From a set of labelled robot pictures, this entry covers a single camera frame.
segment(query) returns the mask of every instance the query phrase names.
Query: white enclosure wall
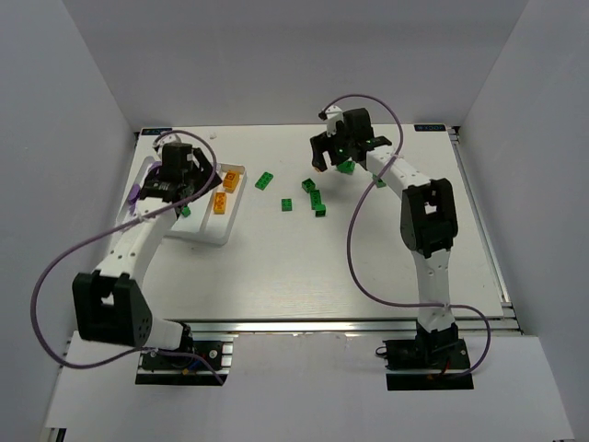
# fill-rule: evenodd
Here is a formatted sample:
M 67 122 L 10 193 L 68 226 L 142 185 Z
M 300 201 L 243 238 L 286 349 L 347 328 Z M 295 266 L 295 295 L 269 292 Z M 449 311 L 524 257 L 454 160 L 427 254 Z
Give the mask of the white enclosure wall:
M 461 130 L 515 311 L 589 440 L 589 4 L 531 1 Z
M 349 92 L 460 124 L 526 0 L 64 2 L 138 129 L 318 122 Z
M 30 327 L 44 266 L 111 225 L 133 134 L 59 0 L 0 2 L 0 439 L 37 440 L 58 366 Z M 62 351 L 74 328 L 71 283 L 98 247 L 58 267 L 41 293 L 41 325 Z

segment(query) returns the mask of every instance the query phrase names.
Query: white tabletop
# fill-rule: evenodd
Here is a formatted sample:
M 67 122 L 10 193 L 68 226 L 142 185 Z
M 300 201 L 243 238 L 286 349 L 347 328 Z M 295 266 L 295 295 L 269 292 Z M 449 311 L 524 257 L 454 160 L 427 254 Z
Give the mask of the white tabletop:
M 371 174 L 315 172 L 309 138 L 322 125 L 192 127 L 210 140 L 219 161 L 248 171 L 239 213 L 227 244 L 211 247 L 164 238 L 144 280 L 144 296 L 161 318 L 183 320 L 370 319 L 415 317 L 414 309 L 385 308 L 355 287 L 345 257 L 352 210 Z M 453 186 L 458 236 L 450 258 L 454 303 L 471 304 L 501 316 L 500 289 L 487 260 L 448 134 L 416 133 L 404 125 L 404 157 L 432 178 Z M 395 145 L 393 125 L 375 126 Z M 182 141 L 190 142 L 188 137 Z M 130 172 L 131 186 L 153 136 L 140 136 Z M 274 175 L 265 191 L 254 187 L 264 171 Z M 327 216 L 315 218 L 301 181 L 321 190 Z M 293 212 L 281 211 L 292 198 Z M 400 201 L 388 188 L 373 189 L 352 241 L 357 273 L 372 293 L 398 302 L 417 301 L 414 263 L 399 234 Z M 457 316 L 469 316 L 456 311 Z
M 467 337 L 477 358 L 484 337 Z M 64 368 L 45 423 L 74 441 L 507 441 L 573 437 L 538 338 L 494 337 L 475 389 L 387 391 L 382 337 L 242 335 L 223 387 L 134 385 L 138 355 Z M 67 359 L 121 351 L 77 333 Z

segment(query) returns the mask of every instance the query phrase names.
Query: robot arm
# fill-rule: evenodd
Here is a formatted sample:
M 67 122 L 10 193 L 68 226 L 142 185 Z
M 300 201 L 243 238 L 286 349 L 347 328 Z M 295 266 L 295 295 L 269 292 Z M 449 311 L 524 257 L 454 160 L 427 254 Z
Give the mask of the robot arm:
M 366 169 L 379 173 L 390 160 L 389 146 L 366 153 Z M 432 180 L 403 158 L 382 177 L 401 200 L 400 232 L 417 271 L 420 303 L 450 304 L 448 262 L 458 226 L 452 186 Z M 420 308 L 418 324 L 428 333 L 450 329 L 455 323 L 447 308 Z
M 213 172 L 201 149 L 168 143 L 161 149 L 162 165 L 144 181 L 135 216 L 145 215 L 196 193 Z M 207 191 L 218 186 L 213 179 Z M 124 230 L 116 245 L 93 273 L 79 273 L 72 288 L 75 315 L 82 339 L 131 347 L 182 351 L 191 340 L 182 324 L 155 317 L 141 291 L 145 272 L 181 207 L 146 218 Z
M 393 155 L 390 141 L 375 137 L 366 109 L 343 112 L 332 106 L 320 116 L 327 130 L 311 138 L 312 165 L 318 171 L 327 169 L 326 152 L 334 166 L 351 158 L 375 175 Z M 430 179 L 403 158 L 385 171 L 382 180 L 401 200 L 400 232 L 415 261 L 420 303 L 449 305 L 448 262 L 458 232 L 452 185 L 446 179 Z M 444 358 L 457 342 L 449 308 L 420 308 L 416 349 L 425 365 Z

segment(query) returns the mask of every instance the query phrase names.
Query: purple cable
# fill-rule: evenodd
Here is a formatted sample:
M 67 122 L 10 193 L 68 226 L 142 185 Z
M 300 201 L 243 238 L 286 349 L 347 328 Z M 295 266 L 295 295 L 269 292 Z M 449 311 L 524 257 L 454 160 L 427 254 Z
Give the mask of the purple cable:
M 362 204 L 364 204 L 364 200 L 366 199 L 366 196 L 368 195 L 368 193 L 375 187 L 375 184 L 378 182 L 378 180 L 380 180 L 383 177 L 385 172 L 391 168 L 391 166 L 393 165 L 395 160 L 398 158 L 398 154 L 400 153 L 401 148 L 403 147 L 404 135 L 403 135 L 403 128 L 401 126 L 401 121 L 398 119 L 397 114 L 392 109 L 390 109 L 390 107 L 383 100 L 378 99 L 377 97 L 373 97 L 371 95 L 365 95 L 365 94 L 342 95 L 341 97 L 337 97 L 332 102 L 330 102 L 323 109 L 323 112 L 327 111 L 327 109 L 330 106 L 333 106 L 338 101 L 340 101 L 342 99 L 347 99 L 347 98 L 370 99 L 372 101 L 376 101 L 377 103 L 381 104 L 388 111 L 388 113 L 391 114 L 391 116 L 395 120 L 395 123 L 397 124 L 397 127 L 398 127 L 398 134 L 399 134 L 397 150 L 395 150 L 395 153 L 391 156 L 390 160 L 386 163 L 386 165 L 382 168 L 382 170 L 380 172 L 378 172 L 378 174 L 376 175 L 376 178 L 374 180 L 372 180 L 372 182 L 368 185 L 368 187 L 366 187 L 366 190 L 364 191 L 364 193 L 360 197 L 358 204 L 356 205 L 356 207 L 353 210 L 352 219 L 350 220 L 350 224 L 348 226 L 348 234 L 346 236 L 346 258 L 348 260 L 348 268 L 350 269 L 350 275 L 352 276 L 353 281 L 355 282 L 356 286 L 360 289 L 360 291 L 362 293 L 364 293 L 367 297 L 369 297 L 373 301 L 375 301 L 379 304 L 383 304 L 385 306 L 396 307 L 396 308 L 424 308 L 424 307 L 426 307 L 426 308 L 431 308 L 431 307 L 445 308 L 445 307 L 449 307 L 449 308 L 462 308 L 462 309 L 474 311 L 475 313 L 477 313 L 482 318 L 483 322 L 485 323 L 485 327 L 487 329 L 487 342 L 485 344 L 485 348 L 484 348 L 479 360 L 471 368 L 469 368 L 468 370 L 465 370 L 461 373 L 458 373 L 456 375 L 453 375 L 453 378 L 459 378 L 459 377 L 468 375 L 468 374 L 472 373 L 474 370 L 476 370 L 482 364 L 482 362 L 485 360 L 485 357 L 487 357 L 487 354 L 489 353 L 489 349 L 491 348 L 491 324 L 489 323 L 489 320 L 487 319 L 487 317 L 485 317 L 485 315 L 479 309 L 474 308 L 472 306 L 467 306 L 464 304 L 450 304 L 449 306 L 446 306 L 445 304 L 443 304 L 441 302 L 404 304 L 404 303 L 400 303 L 400 302 L 385 301 L 384 299 L 380 299 L 379 297 L 376 297 L 373 294 L 371 294 L 370 292 L 368 292 L 368 290 L 366 290 L 364 288 L 362 283 L 360 283 L 360 280 L 358 279 L 358 276 L 356 275 L 356 271 L 353 268 L 353 262 L 352 262 L 352 231 L 353 231 L 354 224 L 356 223 L 356 218 L 358 217 L 358 213 L 360 212 Z
M 191 203 L 192 201 L 196 200 L 197 198 L 199 198 L 201 195 L 203 195 L 206 190 L 208 189 L 209 185 L 211 184 L 211 182 L 213 182 L 214 176 L 216 174 L 216 168 L 217 168 L 217 157 L 214 154 L 213 149 L 211 148 L 211 146 L 204 141 L 202 138 L 200 138 L 200 136 L 192 134 L 190 132 L 187 131 L 181 131 L 181 130 L 173 130 L 173 131 L 169 131 L 166 132 L 164 134 L 161 134 L 158 136 L 158 138 L 156 139 L 156 142 L 159 141 L 161 138 L 163 138 L 166 135 L 169 134 L 184 134 L 187 136 L 190 136 L 198 141 L 200 141 L 210 152 L 211 157 L 213 158 L 213 172 L 211 173 L 211 176 L 209 177 L 209 179 L 204 183 L 204 185 L 202 186 L 202 188 L 194 193 L 193 195 L 184 198 L 183 200 L 180 200 L 176 203 L 173 204 L 169 204 L 166 205 L 164 207 L 161 207 L 157 210 L 154 210 L 153 212 L 150 212 L 144 216 L 142 216 L 142 218 L 135 218 L 131 221 L 128 221 L 126 223 L 120 224 L 116 227 L 110 228 L 109 230 L 106 230 L 102 233 L 99 233 L 97 235 L 95 235 L 94 237 L 85 239 L 82 242 L 79 242 L 78 244 L 75 244 L 74 246 L 72 246 L 71 248 L 69 248 L 68 250 L 64 251 L 63 253 L 61 253 L 57 258 L 55 258 L 53 261 L 51 261 L 49 263 L 49 265 L 45 268 L 45 270 L 43 270 L 43 272 L 40 274 L 39 279 L 37 280 L 37 283 L 35 284 L 35 288 L 33 288 L 33 293 L 32 296 L 30 298 L 30 322 L 32 324 L 33 327 L 33 331 L 35 332 L 35 336 L 37 336 L 37 339 L 39 340 L 40 346 L 43 348 L 43 350 L 45 351 L 45 353 L 47 353 L 47 355 L 49 355 L 55 362 L 57 362 L 58 364 L 62 365 L 62 366 L 66 366 L 68 368 L 74 368 L 74 369 L 78 369 L 78 370 L 83 370 L 83 369 L 89 369 L 89 368 L 95 368 L 97 366 L 105 366 L 106 364 L 116 361 L 117 359 L 121 359 L 122 357 L 126 356 L 126 355 L 130 355 L 131 353 L 135 353 L 135 352 L 141 352 L 144 350 L 149 350 L 148 348 L 144 348 L 144 347 L 138 347 L 138 348 L 132 348 L 130 350 L 126 350 L 122 353 L 119 353 L 118 355 L 115 355 L 113 357 L 109 357 L 108 359 L 105 359 L 103 361 L 98 361 L 98 362 L 94 362 L 91 364 L 74 364 L 71 362 L 66 361 L 65 359 L 63 359 L 62 357 L 60 357 L 58 354 L 56 354 L 53 349 L 51 349 L 51 347 L 49 346 L 49 344 L 47 343 L 47 341 L 45 340 L 45 337 L 43 336 L 41 330 L 40 330 L 40 326 L 39 326 L 39 319 L 37 317 L 37 301 L 39 299 L 39 292 L 40 292 L 40 288 L 43 285 L 43 282 L 45 281 L 45 278 L 47 278 L 47 275 L 49 274 L 49 272 L 51 270 L 53 270 L 53 267 L 55 267 L 63 258 L 65 258 L 66 256 L 74 253 L 75 251 L 82 249 L 84 246 L 87 246 L 88 244 L 91 244 L 93 242 L 96 242 L 100 239 L 103 239 L 109 235 L 112 235 L 113 233 L 119 232 L 121 230 L 124 230 L 126 228 L 129 227 L 134 227 L 137 226 L 138 224 L 140 224 L 142 222 L 143 219 L 146 218 L 153 218 L 155 216 L 158 216 L 160 214 L 163 214 L 164 212 L 166 212 L 167 210 L 171 210 L 174 209 L 176 207 L 179 207 L 181 205 L 184 204 L 188 204 Z M 172 352 L 163 352 L 163 351 L 159 351 L 160 354 L 164 354 L 164 353 L 172 353 Z M 192 354 L 178 354 L 178 355 L 190 355 L 190 357 L 194 358 L 194 359 L 199 359 L 201 360 L 202 358 L 198 355 L 192 355 Z M 210 365 L 206 364 L 205 362 L 205 366 L 210 369 L 215 375 L 216 373 L 214 372 L 214 370 L 211 368 Z

